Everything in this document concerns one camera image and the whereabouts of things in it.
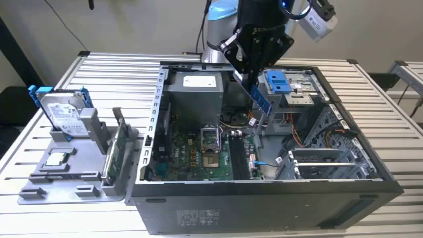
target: blue drive bracket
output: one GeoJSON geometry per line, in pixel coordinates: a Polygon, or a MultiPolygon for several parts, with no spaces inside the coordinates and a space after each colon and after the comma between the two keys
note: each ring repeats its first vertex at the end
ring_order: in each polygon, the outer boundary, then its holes
{"type": "Polygon", "coordinates": [[[87,89],[84,88],[84,86],[83,86],[79,91],[80,91],[81,94],[84,95],[85,106],[89,107],[89,108],[93,108],[88,90],[87,90],[87,89]]]}
{"type": "Polygon", "coordinates": [[[272,88],[272,93],[284,94],[291,93],[291,86],[282,71],[268,71],[267,81],[272,88]]]}
{"type": "Polygon", "coordinates": [[[266,97],[262,95],[258,87],[255,85],[251,85],[251,89],[248,91],[241,85],[243,76],[239,74],[236,70],[233,71],[233,75],[235,75],[236,82],[239,83],[244,91],[247,92],[252,101],[258,104],[259,109],[263,111],[266,115],[270,115],[272,111],[272,106],[271,106],[271,103],[267,101],[266,97]]]}
{"type": "Polygon", "coordinates": [[[39,87],[37,90],[35,90],[35,89],[36,89],[35,85],[31,85],[29,88],[28,88],[29,97],[32,98],[32,100],[33,100],[33,102],[35,102],[35,105],[36,105],[36,106],[41,109],[41,111],[44,112],[44,115],[45,115],[45,117],[47,117],[49,123],[52,124],[53,130],[57,131],[59,129],[55,127],[55,124],[53,124],[53,122],[52,122],[52,120],[51,120],[51,118],[49,118],[49,116],[48,116],[48,114],[47,114],[47,112],[45,112],[45,109],[44,109],[43,105],[41,105],[41,103],[40,103],[40,100],[39,100],[39,98],[37,98],[37,94],[49,93],[53,88],[52,88],[52,87],[39,87]]]}

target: green circuit board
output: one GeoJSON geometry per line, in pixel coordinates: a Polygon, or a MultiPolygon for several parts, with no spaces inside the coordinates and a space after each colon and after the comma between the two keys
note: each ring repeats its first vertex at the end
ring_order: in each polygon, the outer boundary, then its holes
{"type": "MultiPolygon", "coordinates": [[[[252,137],[245,136],[244,149],[245,160],[249,161],[249,153],[255,153],[252,137]]],[[[168,163],[155,165],[155,174],[161,181],[231,181],[232,162],[228,135],[221,137],[221,149],[217,153],[201,152],[199,134],[172,135],[171,160],[168,163]]],[[[254,180],[262,179],[260,173],[254,180]]]]}

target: slatted metal surface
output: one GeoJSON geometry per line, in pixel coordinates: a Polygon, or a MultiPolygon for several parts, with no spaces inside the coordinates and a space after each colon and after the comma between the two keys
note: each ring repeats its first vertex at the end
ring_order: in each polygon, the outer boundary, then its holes
{"type": "Polygon", "coordinates": [[[396,61],[390,69],[423,97],[423,62],[396,61]]]}
{"type": "MultiPolygon", "coordinates": [[[[88,88],[101,121],[115,124],[112,107],[145,130],[147,110],[160,61],[197,56],[91,53],[76,59],[59,88],[88,88]]],[[[201,237],[423,237],[423,132],[358,65],[338,59],[288,59],[278,64],[320,68],[406,193],[346,231],[207,234],[201,237]]],[[[0,234],[25,237],[148,236],[135,207],[121,202],[19,206],[17,193],[49,143],[49,124],[37,112],[0,160],[0,234]]]]}

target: motherboard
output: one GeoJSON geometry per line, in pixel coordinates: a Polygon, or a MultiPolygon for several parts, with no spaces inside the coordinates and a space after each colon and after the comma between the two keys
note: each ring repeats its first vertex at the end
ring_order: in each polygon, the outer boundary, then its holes
{"type": "Polygon", "coordinates": [[[231,181],[233,172],[247,171],[248,179],[262,179],[259,168],[249,167],[251,157],[256,158],[252,136],[239,136],[241,150],[231,148],[232,136],[219,136],[219,151],[204,150],[204,141],[211,142],[209,135],[201,139],[200,134],[173,133],[168,162],[155,162],[155,181],[231,181]],[[232,157],[241,158],[233,164],[232,157]]]}

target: sticker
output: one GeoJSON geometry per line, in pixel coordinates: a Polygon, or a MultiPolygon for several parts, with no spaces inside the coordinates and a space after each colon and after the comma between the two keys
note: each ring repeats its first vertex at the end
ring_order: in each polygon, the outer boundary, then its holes
{"type": "Polygon", "coordinates": [[[179,226],[219,225],[220,209],[177,210],[176,220],[179,226]]]}
{"type": "Polygon", "coordinates": [[[278,164],[282,164],[282,157],[276,158],[276,162],[278,162],[278,164]]]}
{"type": "Polygon", "coordinates": [[[216,87],[216,77],[215,76],[185,76],[184,77],[184,87],[216,87]]]}
{"type": "Polygon", "coordinates": [[[248,125],[254,126],[254,124],[256,123],[256,121],[258,121],[258,120],[256,120],[255,118],[251,118],[249,121],[248,121],[248,125]]]}
{"type": "Polygon", "coordinates": [[[296,83],[292,83],[291,84],[291,88],[302,88],[302,85],[296,84],[296,83]]]}
{"type": "Polygon", "coordinates": [[[56,124],[65,134],[71,136],[88,136],[88,131],[84,123],[79,120],[79,112],[73,105],[48,103],[47,107],[52,113],[56,124]]]}

